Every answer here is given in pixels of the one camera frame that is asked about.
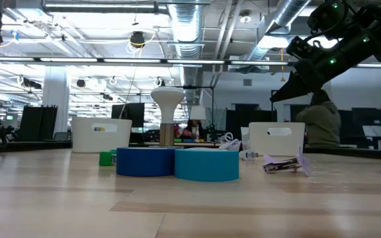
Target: green block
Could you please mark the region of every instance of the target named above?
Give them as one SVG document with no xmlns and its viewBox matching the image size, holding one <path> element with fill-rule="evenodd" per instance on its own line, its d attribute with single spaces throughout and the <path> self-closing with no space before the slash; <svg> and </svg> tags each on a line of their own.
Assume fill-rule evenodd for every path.
<svg viewBox="0 0 381 238">
<path fill-rule="evenodd" d="M 113 166 L 111 151 L 101 151 L 99 153 L 99 166 Z"/>
</svg>

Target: white bin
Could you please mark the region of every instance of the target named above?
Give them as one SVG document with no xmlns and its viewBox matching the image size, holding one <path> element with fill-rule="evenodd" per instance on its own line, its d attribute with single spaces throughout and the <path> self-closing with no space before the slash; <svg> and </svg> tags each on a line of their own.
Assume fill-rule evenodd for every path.
<svg viewBox="0 0 381 238">
<path fill-rule="evenodd" d="M 73 117 L 71 142 L 74 153 L 98 153 L 128 147 L 131 120 Z"/>
</svg>

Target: ductwork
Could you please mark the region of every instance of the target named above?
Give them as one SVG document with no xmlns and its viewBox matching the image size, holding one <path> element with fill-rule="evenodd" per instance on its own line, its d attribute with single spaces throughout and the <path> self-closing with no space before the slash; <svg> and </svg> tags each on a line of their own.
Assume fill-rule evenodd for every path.
<svg viewBox="0 0 381 238">
<path fill-rule="evenodd" d="M 263 17 L 258 31 L 261 39 L 259 39 L 259 43 L 246 56 L 246 60 L 262 60 L 269 50 L 263 47 L 262 37 L 266 33 L 272 33 L 279 28 L 290 27 L 292 22 L 302 12 L 302 9 L 310 2 L 311 0 L 281 0 L 278 3 L 277 10 L 273 12 L 273 15 Z"/>
<path fill-rule="evenodd" d="M 178 4 L 178 5 L 158 5 L 156 2 L 151 5 L 131 4 L 103 5 L 98 3 L 80 3 L 66 1 L 50 1 L 42 5 L 41 0 L 16 0 L 11 8 L 27 8 L 46 12 L 77 12 L 77 13 L 152 13 L 166 14 L 171 17 L 171 28 L 174 40 L 183 43 L 197 43 L 201 39 L 202 27 L 202 5 Z M 201 46 L 192 44 L 176 44 L 178 58 L 196 59 L 200 57 Z M 201 86 L 202 80 L 197 81 L 197 77 L 202 77 L 200 69 L 195 67 L 183 67 L 181 76 L 184 85 Z M 195 91 L 186 92 L 186 100 L 193 101 Z"/>
<path fill-rule="evenodd" d="M 171 30 L 173 31 L 174 40 L 183 43 L 200 42 L 200 33 L 202 26 L 202 7 L 200 5 L 169 5 L 169 13 L 171 16 Z M 196 59 L 200 56 L 201 47 L 192 44 L 177 44 L 177 56 L 181 59 Z M 197 67 L 182 67 L 181 78 L 184 85 L 201 86 L 202 74 Z M 194 90 L 185 91 L 185 99 L 187 103 L 193 103 Z"/>
</svg>

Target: teal tape roll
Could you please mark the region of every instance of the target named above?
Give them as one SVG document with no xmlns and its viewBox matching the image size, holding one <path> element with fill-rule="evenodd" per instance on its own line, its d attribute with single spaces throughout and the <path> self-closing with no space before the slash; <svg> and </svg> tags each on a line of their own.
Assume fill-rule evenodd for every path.
<svg viewBox="0 0 381 238">
<path fill-rule="evenodd" d="M 177 178 L 220 182 L 239 178 L 239 152 L 220 150 L 176 149 Z"/>
</svg>

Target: blue tape roll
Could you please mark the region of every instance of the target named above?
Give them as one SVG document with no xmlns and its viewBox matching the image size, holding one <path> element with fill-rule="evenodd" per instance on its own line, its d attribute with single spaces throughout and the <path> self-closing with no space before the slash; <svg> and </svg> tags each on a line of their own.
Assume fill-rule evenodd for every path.
<svg viewBox="0 0 381 238">
<path fill-rule="evenodd" d="M 176 149 L 177 178 L 220 182 L 239 178 L 239 152 L 218 150 Z"/>
<path fill-rule="evenodd" d="M 168 148 L 118 148 L 116 172 L 133 177 L 167 176 L 174 173 L 175 150 Z"/>
</svg>

